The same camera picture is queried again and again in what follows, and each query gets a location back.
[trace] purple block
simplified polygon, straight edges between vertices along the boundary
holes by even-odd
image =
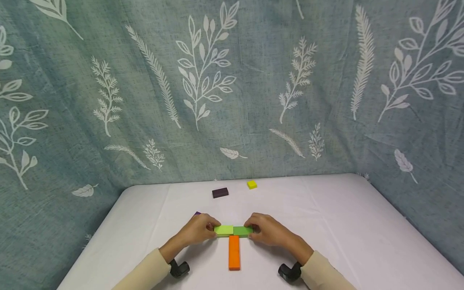
[[[226,196],[226,195],[229,195],[229,191],[227,190],[227,188],[221,188],[221,189],[216,189],[216,190],[213,190],[213,198],[218,198],[218,197],[222,197],[222,196]]]

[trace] blue-gray fabric backdrop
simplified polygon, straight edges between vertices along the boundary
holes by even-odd
[[[0,1],[0,288],[55,289],[129,186],[342,172],[463,272],[463,5]]]

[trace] hand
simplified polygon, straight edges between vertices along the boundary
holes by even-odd
[[[280,246],[288,250],[295,259],[304,265],[314,253],[314,250],[300,236],[295,235],[272,216],[253,213],[244,226],[253,226],[248,238],[252,241],[270,246]]]
[[[160,253],[166,263],[170,263],[183,248],[215,238],[214,227],[220,225],[207,213],[196,214],[160,248]]]

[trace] sleeve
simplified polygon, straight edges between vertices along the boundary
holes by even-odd
[[[149,253],[113,290],[151,290],[171,270],[158,248]]]
[[[301,277],[311,290],[356,290],[318,251],[301,267]]]

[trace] light green block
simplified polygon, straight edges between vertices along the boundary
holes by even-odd
[[[253,232],[253,229],[250,227],[244,227],[244,226],[233,227],[233,235],[239,236],[241,238],[248,237],[248,235],[251,234],[252,232]]]
[[[233,235],[233,226],[215,226],[214,231],[218,237],[228,237]]]

